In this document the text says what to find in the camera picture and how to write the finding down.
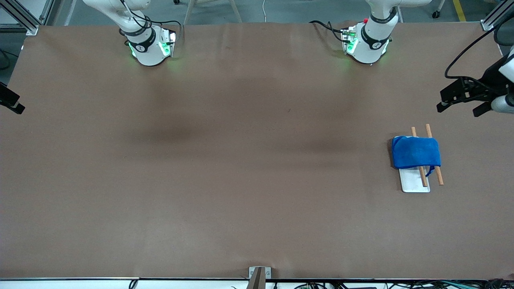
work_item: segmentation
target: blue towel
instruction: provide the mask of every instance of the blue towel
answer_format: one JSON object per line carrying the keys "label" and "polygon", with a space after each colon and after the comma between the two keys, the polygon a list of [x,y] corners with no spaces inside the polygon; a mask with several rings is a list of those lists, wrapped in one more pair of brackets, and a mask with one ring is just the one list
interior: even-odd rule
{"label": "blue towel", "polygon": [[397,169],[430,166],[429,176],[435,166],[441,166],[439,144],[435,138],[397,136],[393,138],[391,148]]}

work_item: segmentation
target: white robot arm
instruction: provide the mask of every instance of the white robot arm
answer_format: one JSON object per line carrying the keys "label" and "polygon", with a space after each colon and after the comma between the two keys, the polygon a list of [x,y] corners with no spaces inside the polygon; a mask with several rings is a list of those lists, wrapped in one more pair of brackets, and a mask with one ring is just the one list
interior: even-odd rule
{"label": "white robot arm", "polygon": [[451,105],[482,101],[473,109],[479,117],[488,111],[514,114],[514,49],[487,68],[480,79],[466,76],[451,77],[453,83],[441,90],[441,102],[437,111],[443,112]]}
{"label": "white robot arm", "polygon": [[157,65],[172,55],[175,32],[152,25],[152,21],[141,12],[150,5],[150,0],[83,1],[118,24],[128,39],[132,55],[141,64]]}
{"label": "white robot arm", "polygon": [[374,63],[386,52],[389,36],[398,23],[396,6],[418,7],[432,0],[366,0],[371,16],[366,23],[350,27],[343,35],[344,51],[362,63]]}

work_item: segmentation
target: white plate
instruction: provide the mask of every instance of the white plate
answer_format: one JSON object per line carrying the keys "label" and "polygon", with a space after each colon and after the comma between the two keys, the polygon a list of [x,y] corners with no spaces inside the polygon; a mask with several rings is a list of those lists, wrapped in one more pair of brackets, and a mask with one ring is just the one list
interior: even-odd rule
{"label": "white plate", "polygon": [[401,181],[401,190],[405,193],[429,193],[430,192],[430,182],[427,178],[427,187],[423,186],[423,181],[421,180],[421,175],[419,173],[419,168],[410,168],[410,169],[399,169],[400,171],[400,181]]}

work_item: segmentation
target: brown table surface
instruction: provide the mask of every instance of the brown table surface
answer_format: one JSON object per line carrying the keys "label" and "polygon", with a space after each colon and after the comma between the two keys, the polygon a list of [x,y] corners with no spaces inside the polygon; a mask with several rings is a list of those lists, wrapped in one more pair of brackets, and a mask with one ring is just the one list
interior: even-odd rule
{"label": "brown table surface", "polygon": [[[139,65],[116,26],[41,27],[1,109],[1,277],[495,278],[514,273],[514,117],[436,112],[478,23],[399,24],[373,66],[310,24],[188,26]],[[491,38],[452,71],[479,77]],[[430,123],[445,185],[388,144]]]}

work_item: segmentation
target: wooden chopstick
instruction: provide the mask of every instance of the wooden chopstick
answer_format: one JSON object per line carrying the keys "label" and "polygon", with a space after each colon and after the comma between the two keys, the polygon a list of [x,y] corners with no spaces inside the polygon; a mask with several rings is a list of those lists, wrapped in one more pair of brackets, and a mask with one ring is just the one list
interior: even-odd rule
{"label": "wooden chopstick", "polygon": [[[425,128],[427,129],[427,135],[428,137],[432,137],[432,130],[430,129],[430,125],[427,123],[425,124]],[[445,183],[443,182],[443,175],[441,174],[441,168],[435,167],[435,173],[437,174],[437,181],[439,182],[439,185],[442,186]]]}
{"label": "wooden chopstick", "polygon": [[[412,132],[413,137],[417,136],[415,127],[411,127],[411,132]],[[425,177],[425,169],[423,167],[418,167],[418,168],[419,168],[419,175],[421,176],[421,181],[423,182],[423,186],[428,187],[427,177]]]}

